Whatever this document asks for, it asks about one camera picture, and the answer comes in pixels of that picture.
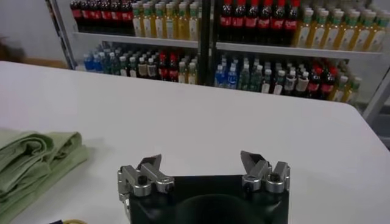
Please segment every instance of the white wall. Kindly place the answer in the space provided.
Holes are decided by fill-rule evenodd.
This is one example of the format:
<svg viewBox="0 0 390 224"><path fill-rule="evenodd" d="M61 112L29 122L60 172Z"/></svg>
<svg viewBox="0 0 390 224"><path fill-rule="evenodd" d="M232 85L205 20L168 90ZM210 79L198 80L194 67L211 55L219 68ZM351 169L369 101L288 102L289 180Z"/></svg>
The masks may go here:
<svg viewBox="0 0 390 224"><path fill-rule="evenodd" d="M26 57L66 63L45 0L0 0L0 37Z"/></svg>

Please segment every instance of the white table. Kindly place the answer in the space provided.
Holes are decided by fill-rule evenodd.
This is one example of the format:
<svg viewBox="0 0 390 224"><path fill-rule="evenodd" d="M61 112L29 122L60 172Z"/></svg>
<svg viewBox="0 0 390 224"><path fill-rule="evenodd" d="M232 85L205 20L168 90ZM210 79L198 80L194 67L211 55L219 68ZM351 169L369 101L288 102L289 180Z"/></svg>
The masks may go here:
<svg viewBox="0 0 390 224"><path fill-rule="evenodd" d="M116 171L162 153L169 175L291 166L290 223L389 223L390 153L343 103L0 62L0 127L79 131L94 147L13 222L127 223Z"/></svg>

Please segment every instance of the red cola bottle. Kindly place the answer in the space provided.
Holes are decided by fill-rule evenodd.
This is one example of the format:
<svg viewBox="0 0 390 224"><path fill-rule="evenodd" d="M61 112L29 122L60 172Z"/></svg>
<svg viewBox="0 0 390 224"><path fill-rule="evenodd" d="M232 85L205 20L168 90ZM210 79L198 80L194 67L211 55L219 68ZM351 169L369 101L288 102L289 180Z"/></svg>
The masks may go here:
<svg viewBox="0 0 390 224"><path fill-rule="evenodd" d="M290 46L293 43L295 32L297 31L299 0L291 0L291 7L288 7L285 21L285 34L283 44Z"/></svg>
<svg viewBox="0 0 390 224"><path fill-rule="evenodd" d="M245 0L237 0L237 7L233 13L232 19L232 40L233 41L242 41L243 40L243 31L244 31L244 21L245 21Z"/></svg>
<svg viewBox="0 0 390 224"><path fill-rule="evenodd" d="M248 42L257 40L258 0L251 0L250 7L245 18L245 37Z"/></svg>
<svg viewBox="0 0 390 224"><path fill-rule="evenodd" d="M264 4L258 16L258 42L267 44L269 42L269 28L271 25L272 0L264 0Z"/></svg>
<svg viewBox="0 0 390 224"><path fill-rule="evenodd" d="M219 39L222 41L231 39L232 11L232 0L224 0L219 19Z"/></svg>
<svg viewBox="0 0 390 224"><path fill-rule="evenodd" d="M285 22L286 0L278 0L277 8L271 18L271 44L281 45L283 41L283 24Z"/></svg>

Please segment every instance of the green towel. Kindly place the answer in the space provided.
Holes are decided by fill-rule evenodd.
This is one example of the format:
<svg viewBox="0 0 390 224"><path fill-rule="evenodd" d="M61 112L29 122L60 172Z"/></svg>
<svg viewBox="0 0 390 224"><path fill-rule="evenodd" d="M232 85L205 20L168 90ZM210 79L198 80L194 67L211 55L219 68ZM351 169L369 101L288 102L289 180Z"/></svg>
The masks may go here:
<svg viewBox="0 0 390 224"><path fill-rule="evenodd" d="M10 222L88 158L79 133L0 129L0 223Z"/></svg>

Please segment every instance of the shelf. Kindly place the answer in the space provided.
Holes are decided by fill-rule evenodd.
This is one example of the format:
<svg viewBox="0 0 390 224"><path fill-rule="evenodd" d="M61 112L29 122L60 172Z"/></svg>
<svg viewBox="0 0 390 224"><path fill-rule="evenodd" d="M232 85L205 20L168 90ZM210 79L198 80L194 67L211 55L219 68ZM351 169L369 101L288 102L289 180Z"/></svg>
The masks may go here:
<svg viewBox="0 0 390 224"><path fill-rule="evenodd" d="M382 53L376 52L354 52L354 51L332 51L321 49L305 49L294 47L275 47L264 45L235 44L217 42L216 48L225 51L253 52L262 54L293 55L303 57L322 57L340 59L376 60Z"/></svg>
<svg viewBox="0 0 390 224"><path fill-rule="evenodd" d="M197 41L188 40L172 40L172 39L159 39L159 38L146 38L146 37L130 37L121 35L107 35L99 33L82 33L74 32L76 38L94 39L99 41L112 41L132 44L146 44L155 46L169 46L169 47L185 47L196 48L198 47Z"/></svg>

